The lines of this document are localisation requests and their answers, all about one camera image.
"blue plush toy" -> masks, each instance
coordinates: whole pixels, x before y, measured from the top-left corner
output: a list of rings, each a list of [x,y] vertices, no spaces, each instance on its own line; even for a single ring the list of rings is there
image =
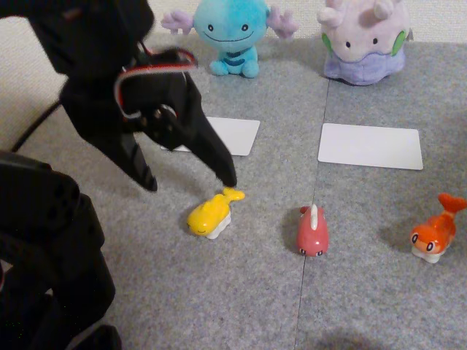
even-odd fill
[[[196,33],[219,51],[210,68],[215,75],[240,74],[254,78],[260,69],[255,44],[271,27],[281,39],[290,38],[298,26],[292,13],[279,14],[276,7],[269,9],[263,0],[201,0],[192,17],[181,11],[164,15],[165,29],[177,34]]]

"plush toy eye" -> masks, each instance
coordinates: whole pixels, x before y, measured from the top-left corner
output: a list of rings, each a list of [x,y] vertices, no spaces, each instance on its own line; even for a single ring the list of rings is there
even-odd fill
[[[435,247],[435,244],[433,242],[430,242],[428,243],[428,245],[426,246],[426,251],[427,252],[431,252],[433,250],[433,248]]]

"yellow toy figure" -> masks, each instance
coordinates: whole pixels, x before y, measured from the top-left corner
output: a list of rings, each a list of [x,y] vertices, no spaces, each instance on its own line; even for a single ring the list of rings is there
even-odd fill
[[[222,195],[215,195],[211,200],[196,207],[188,216],[188,227],[198,236],[216,239],[231,223],[231,201],[241,201],[245,194],[233,188],[224,188]]]

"black robotic arm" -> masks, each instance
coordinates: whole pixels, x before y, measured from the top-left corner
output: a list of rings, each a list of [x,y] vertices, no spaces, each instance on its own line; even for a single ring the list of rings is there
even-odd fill
[[[225,186],[236,186],[231,154],[190,77],[196,60],[142,44],[154,22],[147,0],[0,0],[0,18],[13,15],[28,18],[54,69],[69,78],[60,100],[78,134],[134,181],[157,190],[133,136],[144,132],[170,150],[185,145]],[[128,74],[136,70],[145,74]]]

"white paper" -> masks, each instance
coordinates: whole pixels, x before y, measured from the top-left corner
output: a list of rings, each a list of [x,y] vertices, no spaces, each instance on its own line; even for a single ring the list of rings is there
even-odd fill
[[[217,117],[207,117],[207,119],[232,155],[250,154],[260,127],[259,120]],[[178,147],[175,151],[190,152],[185,146]]]
[[[318,160],[354,166],[422,170],[418,130],[323,125]]]

